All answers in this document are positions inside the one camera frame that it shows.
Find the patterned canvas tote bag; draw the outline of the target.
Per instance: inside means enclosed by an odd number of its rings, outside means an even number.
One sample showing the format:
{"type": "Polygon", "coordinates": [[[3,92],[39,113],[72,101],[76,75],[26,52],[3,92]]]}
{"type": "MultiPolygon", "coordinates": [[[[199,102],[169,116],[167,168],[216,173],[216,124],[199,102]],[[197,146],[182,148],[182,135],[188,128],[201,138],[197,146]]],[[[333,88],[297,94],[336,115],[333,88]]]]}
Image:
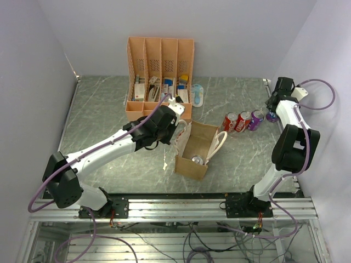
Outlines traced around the patterned canvas tote bag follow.
{"type": "Polygon", "coordinates": [[[201,181],[204,179],[211,158],[222,148],[228,133],[219,127],[196,121],[188,123],[175,139],[174,172],[186,178],[201,181]],[[191,160],[201,156],[204,165],[191,160]]]}

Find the purple Fanta can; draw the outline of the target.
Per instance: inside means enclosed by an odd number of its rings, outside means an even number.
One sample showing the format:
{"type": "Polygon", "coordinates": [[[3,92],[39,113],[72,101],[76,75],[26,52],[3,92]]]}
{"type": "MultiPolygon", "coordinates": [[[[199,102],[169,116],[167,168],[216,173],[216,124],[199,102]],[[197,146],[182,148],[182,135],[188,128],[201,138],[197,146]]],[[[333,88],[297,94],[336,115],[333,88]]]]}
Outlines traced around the purple Fanta can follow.
{"type": "Polygon", "coordinates": [[[193,161],[193,162],[195,162],[196,164],[199,164],[199,165],[204,165],[204,160],[203,160],[203,158],[201,157],[201,156],[198,156],[198,155],[196,155],[196,156],[193,156],[192,158],[191,158],[191,160],[193,161]]]}
{"type": "Polygon", "coordinates": [[[275,123],[279,120],[279,117],[277,116],[276,113],[268,111],[268,113],[266,114],[266,120],[272,123],[275,123]]]}
{"type": "Polygon", "coordinates": [[[264,121],[264,113],[261,110],[254,110],[251,112],[251,121],[247,127],[250,131],[256,131],[260,124],[264,121]]]}

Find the red cola can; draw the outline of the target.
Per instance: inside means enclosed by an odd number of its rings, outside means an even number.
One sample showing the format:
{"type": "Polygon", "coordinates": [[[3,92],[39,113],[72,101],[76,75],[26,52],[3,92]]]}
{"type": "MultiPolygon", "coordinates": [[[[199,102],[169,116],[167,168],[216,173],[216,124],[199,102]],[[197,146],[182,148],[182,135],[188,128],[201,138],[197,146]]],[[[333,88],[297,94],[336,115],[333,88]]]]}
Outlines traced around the red cola can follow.
{"type": "Polygon", "coordinates": [[[249,123],[251,122],[251,119],[252,119],[252,117],[251,117],[250,112],[242,111],[238,115],[237,123],[236,123],[234,130],[238,133],[242,133],[247,128],[249,123]]]}
{"type": "Polygon", "coordinates": [[[227,133],[232,133],[236,126],[238,120],[238,115],[234,112],[228,112],[224,116],[224,120],[221,126],[222,131],[226,131],[227,133]]]}

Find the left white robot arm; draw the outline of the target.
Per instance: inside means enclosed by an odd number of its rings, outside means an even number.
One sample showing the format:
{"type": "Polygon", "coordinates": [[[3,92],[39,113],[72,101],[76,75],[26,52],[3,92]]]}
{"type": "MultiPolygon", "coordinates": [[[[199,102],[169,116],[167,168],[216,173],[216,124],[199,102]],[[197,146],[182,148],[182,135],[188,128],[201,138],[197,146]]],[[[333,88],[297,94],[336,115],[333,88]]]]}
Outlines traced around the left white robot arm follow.
{"type": "Polygon", "coordinates": [[[80,178],[92,173],[116,158],[142,148],[152,150],[152,144],[169,144],[184,113],[178,103],[161,105],[149,116],[140,117],[123,126],[114,135],[84,150],[67,156],[61,152],[51,155],[43,180],[56,176],[47,190],[58,208],[73,204],[90,208],[98,217],[107,217],[113,201],[101,187],[91,187],[80,178]]]}

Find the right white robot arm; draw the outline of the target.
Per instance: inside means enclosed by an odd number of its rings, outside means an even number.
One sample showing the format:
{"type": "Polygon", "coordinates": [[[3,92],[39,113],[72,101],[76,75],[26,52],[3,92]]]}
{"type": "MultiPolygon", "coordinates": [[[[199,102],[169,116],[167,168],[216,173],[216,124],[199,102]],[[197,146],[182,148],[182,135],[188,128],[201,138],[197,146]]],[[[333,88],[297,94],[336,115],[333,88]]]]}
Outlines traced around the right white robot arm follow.
{"type": "Polygon", "coordinates": [[[279,119],[283,130],[271,154],[271,167],[242,203],[242,212],[249,217],[267,211],[282,182],[303,173],[312,162],[320,133],[311,129],[300,113],[299,102],[305,96],[306,90],[296,87],[292,78],[279,77],[266,101],[267,117],[279,119]]]}

